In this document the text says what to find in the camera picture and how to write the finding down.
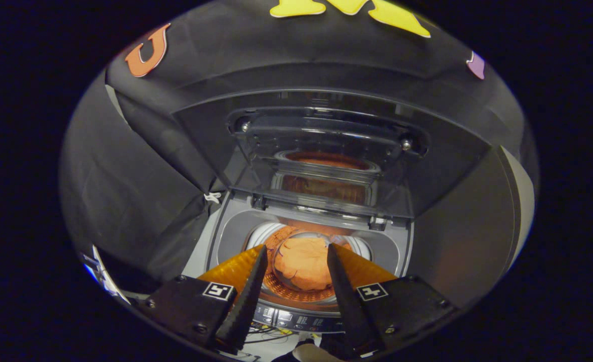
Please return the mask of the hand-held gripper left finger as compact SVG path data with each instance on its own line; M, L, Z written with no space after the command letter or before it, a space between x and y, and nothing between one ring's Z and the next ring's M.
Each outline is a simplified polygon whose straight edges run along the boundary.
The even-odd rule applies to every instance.
M192 346L237 353L254 318L267 266L267 248L260 245L199 277L175 277L136 309L154 326Z

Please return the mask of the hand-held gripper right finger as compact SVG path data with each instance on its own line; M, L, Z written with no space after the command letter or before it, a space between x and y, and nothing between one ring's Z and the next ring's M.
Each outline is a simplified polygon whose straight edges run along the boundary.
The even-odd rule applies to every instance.
M396 277L342 246L327 249L338 311L354 355L397 352L460 314L455 303L416 275Z

